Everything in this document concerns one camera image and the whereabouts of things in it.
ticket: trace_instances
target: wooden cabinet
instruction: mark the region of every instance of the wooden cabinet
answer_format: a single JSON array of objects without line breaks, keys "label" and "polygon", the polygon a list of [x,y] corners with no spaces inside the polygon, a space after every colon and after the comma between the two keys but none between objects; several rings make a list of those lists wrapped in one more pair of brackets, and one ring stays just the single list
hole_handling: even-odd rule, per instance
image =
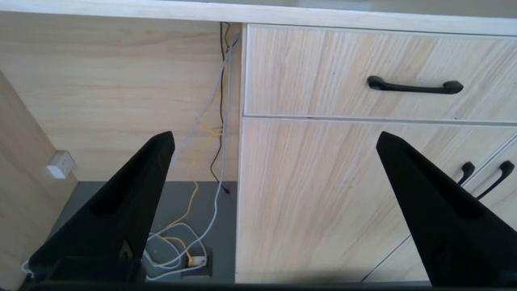
[{"label": "wooden cabinet", "polygon": [[[505,162],[517,163],[517,140],[487,163],[472,177],[466,189],[474,196],[482,194],[500,176],[499,166]],[[517,172],[512,173],[480,202],[517,230]],[[429,280],[412,238],[408,238],[377,267],[366,282]]]},{"label": "wooden cabinet", "polygon": [[[251,25],[245,114],[515,121],[517,39]],[[456,80],[455,95],[377,91]]]},{"label": "wooden cabinet", "polygon": [[[360,281],[407,237],[375,149],[382,131],[406,139],[455,179],[465,162],[482,164],[515,133],[460,125],[245,117],[237,278],[285,282],[330,274]],[[263,279],[261,274],[275,275]]]}]

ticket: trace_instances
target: white wall socket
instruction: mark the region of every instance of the white wall socket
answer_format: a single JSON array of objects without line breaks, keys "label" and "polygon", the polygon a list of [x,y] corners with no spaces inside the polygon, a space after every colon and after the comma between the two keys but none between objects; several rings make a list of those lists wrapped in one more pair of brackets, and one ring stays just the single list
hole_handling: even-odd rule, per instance
[{"label": "white wall socket", "polygon": [[60,150],[54,154],[52,160],[47,165],[54,178],[66,179],[66,176],[75,166],[74,159],[67,150]]}]

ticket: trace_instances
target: wooden panel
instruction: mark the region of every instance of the wooden panel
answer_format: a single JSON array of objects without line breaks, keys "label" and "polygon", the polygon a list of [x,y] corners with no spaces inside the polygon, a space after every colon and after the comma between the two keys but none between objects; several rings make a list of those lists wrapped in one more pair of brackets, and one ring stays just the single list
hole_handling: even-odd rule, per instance
[{"label": "wooden panel", "polygon": [[[475,174],[465,188],[474,196],[479,196],[500,177],[501,171],[498,168],[505,161],[517,163],[517,141],[514,141],[498,157]],[[517,230],[517,212],[515,211],[517,209],[517,180],[512,179],[512,176],[515,177],[515,173],[483,197],[481,202]],[[400,245],[385,262],[368,276],[366,282],[406,280],[429,280],[412,238]]]},{"label": "wooden panel", "polygon": [[22,263],[47,238],[77,180],[47,169],[55,153],[0,72],[0,287],[17,289]]},{"label": "wooden panel", "polygon": [[[239,50],[227,180],[237,179]],[[179,145],[211,98],[221,62],[219,23],[0,13],[0,68],[51,142],[72,154],[79,180],[109,179],[154,134],[172,130]],[[214,103],[202,121],[218,128]],[[195,132],[168,179],[189,180],[187,166],[207,136]],[[198,180],[213,180],[218,147],[213,139],[202,152]]]},{"label": "wooden panel", "polygon": [[512,0],[478,0],[475,3],[473,0],[391,0],[388,3],[385,0],[224,1],[231,4],[218,2],[220,1],[2,0],[0,11],[501,36],[517,34],[514,29],[517,26],[513,9],[515,4]]},{"label": "wooden panel", "polygon": [[[517,121],[517,39],[252,26],[246,114]],[[376,91],[386,82],[456,95]]]},{"label": "wooden panel", "polygon": [[455,179],[515,129],[244,118],[237,273],[363,279],[409,231],[375,150],[405,138]]}]

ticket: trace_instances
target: black handle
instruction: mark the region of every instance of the black handle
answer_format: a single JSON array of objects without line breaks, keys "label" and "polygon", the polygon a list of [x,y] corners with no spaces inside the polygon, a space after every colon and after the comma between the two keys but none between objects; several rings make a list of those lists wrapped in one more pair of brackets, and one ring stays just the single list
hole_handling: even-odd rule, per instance
[{"label": "black handle", "polygon": [[449,81],[443,84],[440,88],[416,87],[396,85],[385,82],[381,77],[368,77],[368,85],[370,88],[379,91],[400,91],[400,92],[416,92],[416,93],[434,93],[434,94],[456,94],[463,90],[463,85],[458,81]]},{"label": "black handle", "polygon": [[478,200],[486,196],[486,194],[490,193],[490,191],[494,190],[504,179],[506,179],[512,171],[514,171],[515,165],[510,161],[505,161],[499,166],[499,170],[501,170],[501,177],[497,181],[495,181],[492,186],[486,189],[480,196],[477,197]]},{"label": "black handle", "polygon": [[472,164],[471,162],[466,162],[462,167],[461,170],[463,171],[463,177],[461,177],[460,181],[458,182],[458,185],[462,185],[465,183],[465,181],[470,178],[470,176],[474,173],[474,170],[476,170],[476,166]]}]

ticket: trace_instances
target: cable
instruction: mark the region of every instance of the cable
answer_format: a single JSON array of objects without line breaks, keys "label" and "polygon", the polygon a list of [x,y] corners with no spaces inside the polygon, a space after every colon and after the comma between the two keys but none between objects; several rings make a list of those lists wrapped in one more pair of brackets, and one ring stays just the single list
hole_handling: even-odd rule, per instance
[{"label": "cable", "polygon": [[197,148],[197,151],[195,153],[195,157],[194,159],[192,160],[191,164],[188,166],[187,168],[187,174],[189,176],[189,178],[192,180],[192,182],[194,182],[194,185],[195,185],[195,188],[194,188],[194,192],[192,193],[191,195],[191,199],[189,200],[188,202],[188,207],[187,207],[187,211],[185,212],[184,215],[182,215],[180,218],[176,219],[175,221],[171,222],[168,226],[172,226],[174,224],[176,224],[176,222],[179,222],[181,221],[182,219],[184,219],[190,212],[191,212],[191,207],[192,207],[192,201],[194,200],[194,197],[195,197],[195,194],[197,193],[197,191],[200,189],[200,186],[199,184],[197,183],[197,181],[194,179],[194,177],[192,176],[192,173],[191,173],[191,170],[192,170],[192,167],[197,163],[197,160],[200,158],[200,152],[201,150],[207,146],[207,144],[212,140],[213,137],[215,137],[216,135],[215,134],[212,134],[210,137],[208,137],[205,142],[203,144],[201,144],[198,148]]},{"label": "cable", "polygon": [[190,141],[190,139],[192,137],[192,134],[194,133],[194,130],[197,129],[197,126],[198,126],[198,124],[200,122],[201,116],[204,115],[204,113],[207,111],[207,109],[210,106],[210,104],[212,104],[213,100],[216,98],[216,92],[217,92],[218,84],[219,84],[219,82],[221,81],[221,79],[223,77],[223,72],[224,72],[223,69],[225,68],[227,61],[228,61],[228,58],[226,58],[223,61],[223,64],[221,66],[221,73],[219,74],[219,78],[217,79],[215,88],[214,88],[214,90],[212,92],[212,98],[204,105],[204,107],[201,110],[200,114],[195,118],[194,125],[192,125],[191,129],[188,131],[187,136],[179,144],[178,151],[175,153],[175,155],[174,155],[174,157],[172,159],[172,162],[169,165],[169,169],[172,169],[174,167],[174,165],[176,164],[176,162],[178,161],[178,157],[180,156],[181,151],[183,150],[183,147],[188,143],[188,141]]},{"label": "cable", "polygon": [[22,264],[22,272],[29,274],[31,278],[34,278],[34,272],[31,271],[31,269],[27,268],[27,264],[29,263],[29,260],[26,260]]},{"label": "cable", "polygon": [[[229,46],[228,46],[228,41],[226,40],[226,36],[228,34],[228,31],[231,27],[231,25],[229,23],[226,23],[228,25],[228,27],[226,28],[226,32],[225,32],[225,43],[226,43],[226,50],[228,51],[229,49]],[[223,61],[225,61],[225,50],[223,49],[223,23],[219,23],[219,43],[221,45],[221,56],[222,56],[222,59]],[[223,78],[221,79],[221,101],[219,103],[219,115],[221,116],[221,127],[224,125],[225,121],[223,120]],[[213,164],[216,162],[217,158],[219,157],[219,153],[221,152],[221,147],[222,147],[222,140],[221,140],[221,137],[219,137],[219,149],[217,150],[217,153],[216,153],[216,156],[213,158],[212,160],[212,163],[210,164],[210,172],[212,172],[212,176],[213,178],[219,183],[219,179],[217,178],[216,174],[213,172]],[[226,194],[229,194],[229,189],[228,188],[225,188],[224,186],[223,187],[223,190],[225,191]]]},{"label": "cable", "polygon": [[[217,79],[217,82],[216,82],[216,88],[214,89],[213,93],[212,93],[212,98],[210,99],[209,103],[207,103],[203,110],[201,111],[201,113],[198,115],[198,117],[196,118],[195,120],[195,123],[194,125],[192,126],[191,130],[189,131],[188,135],[185,137],[185,139],[182,141],[182,143],[180,144],[180,147],[179,147],[179,150],[178,150],[178,153],[177,155],[174,157],[173,159],[173,162],[170,164],[170,168],[175,164],[175,162],[177,161],[178,159],[178,156],[179,154],[181,153],[181,149],[184,147],[184,145],[186,144],[186,142],[188,142],[188,140],[190,139],[193,131],[195,128],[197,128],[198,124],[200,123],[200,117],[206,112],[207,108],[211,105],[212,101],[214,100],[214,97],[215,97],[215,94],[216,94],[216,89],[217,89],[217,86],[219,85],[219,82],[220,80],[222,79],[223,77],[223,69],[225,68],[225,65],[226,65],[226,62],[228,62],[229,64],[229,68],[228,68],[228,75],[230,76],[231,75],[231,69],[232,69],[232,56],[233,56],[233,46],[237,43],[237,41],[239,40],[240,38],[240,34],[237,34],[233,39],[232,39],[232,45],[229,47],[229,51],[227,52],[226,54],[226,59],[223,61],[223,66],[221,68],[221,73],[219,75],[219,78]],[[225,112],[225,118],[224,120],[228,120],[228,116],[229,116],[229,112],[230,112],[230,108],[231,108],[231,82],[230,82],[230,79],[231,78],[228,78],[227,81],[228,81],[228,103],[227,103],[227,106],[226,106],[226,112]],[[201,244],[202,248],[204,249],[204,245],[202,244],[201,240],[207,235],[207,233],[210,231],[210,229],[212,228],[213,226],[213,223],[214,221],[216,220],[216,216],[217,216],[217,198],[219,197],[219,193],[221,192],[221,184],[222,184],[222,180],[223,180],[223,177],[224,177],[224,174],[225,174],[225,162],[226,162],[226,125],[227,125],[227,122],[225,122],[222,126],[222,164],[221,164],[221,176],[220,176],[220,181],[219,181],[219,185],[217,187],[217,191],[216,191],[216,196],[214,198],[214,214],[212,216],[212,220],[210,221],[210,223],[208,224],[208,227],[207,229],[204,231],[204,233],[198,237],[194,242],[192,242],[191,244],[188,245],[188,247],[185,248],[185,250],[178,254],[178,256],[175,258],[175,259],[172,259],[168,262],[165,262],[165,263],[162,263],[162,264],[156,264],[154,263],[151,258],[149,257],[149,254],[147,253],[147,251],[144,251],[144,256],[146,259],[148,259],[150,261],[150,263],[154,266],[154,267],[160,267],[160,268],[171,268],[171,267],[167,267],[167,265],[169,264],[172,264],[172,263],[175,263],[177,261],[179,261],[179,259],[181,259],[181,257],[187,253],[187,251],[196,243],[199,243]],[[167,226],[166,228],[164,228],[163,230],[160,230],[158,231],[157,233],[155,234],[151,234],[151,236],[148,238],[148,241],[150,239],[153,239],[153,238],[161,238],[160,237],[160,234],[162,234],[163,232],[169,230],[170,228],[172,227],[176,227],[176,226],[180,226],[180,225],[185,225],[187,227],[190,228],[190,226],[184,224],[184,223],[178,223],[178,224],[173,224],[173,225],[169,225]],[[185,272],[185,271],[188,271],[188,270],[193,270],[193,269],[197,269],[197,268],[202,268],[201,266],[199,267],[194,267],[194,268],[185,268],[185,269],[181,269],[181,270],[177,270],[177,271],[172,271],[172,272],[166,272],[164,274],[161,274],[160,276],[157,276],[157,277],[154,277],[154,278],[150,278],[150,277],[147,277],[148,280],[157,280],[159,278],[162,278],[164,276],[168,276],[170,274],[175,274],[175,273],[179,273],[179,272]]]},{"label": "cable", "polygon": [[[196,241],[198,241],[198,239],[199,239],[199,244],[201,245],[201,248],[203,249],[204,257],[205,257],[205,258],[207,258],[207,250],[204,248],[204,245],[203,245],[203,243],[201,242],[200,237],[197,235],[197,233],[196,233],[196,232],[195,232],[195,231],[194,231],[194,230],[193,230],[193,229],[192,229],[188,224],[186,224],[186,223],[182,223],[182,222],[181,222],[181,223],[178,223],[178,224],[176,224],[176,225],[170,226],[170,227],[168,227],[168,228],[166,227],[166,228],[165,228],[165,230],[169,230],[169,229],[171,229],[171,228],[173,228],[173,227],[176,227],[176,226],[185,226],[185,227],[187,227],[187,228],[192,232],[192,234],[194,234],[194,237],[196,238]],[[146,258],[147,258],[151,263],[153,263],[153,262],[150,260],[149,255],[147,255],[147,256],[146,256]],[[202,268],[202,267],[203,267],[203,266],[192,267],[192,268],[184,268],[184,269],[181,269],[181,270],[165,272],[165,273],[163,273],[163,274],[161,274],[161,275],[159,275],[159,276],[156,276],[156,277],[149,277],[149,276],[147,276],[146,278],[147,278],[147,280],[158,280],[158,279],[160,279],[160,278],[163,278],[164,276],[169,276],[169,275],[172,275],[172,274],[177,274],[177,273],[185,272],[185,271],[192,271],[192,270],[196,270],[196,269],[199,269],[199,268]]]},{"label": "cable", "polygon": [[[187,246],[185,245],[185,243],[183,242],[183,240],[181,238],[176,238],[176,237],[162,237],[163,239],[173,239],[175,241],[178,241],[181,243],[181,245],[183,246],[183,248],[187,248]],[[188,257],[188,263],[192,263],[192,256],[191,254],[187,251],[187,257]]]}]

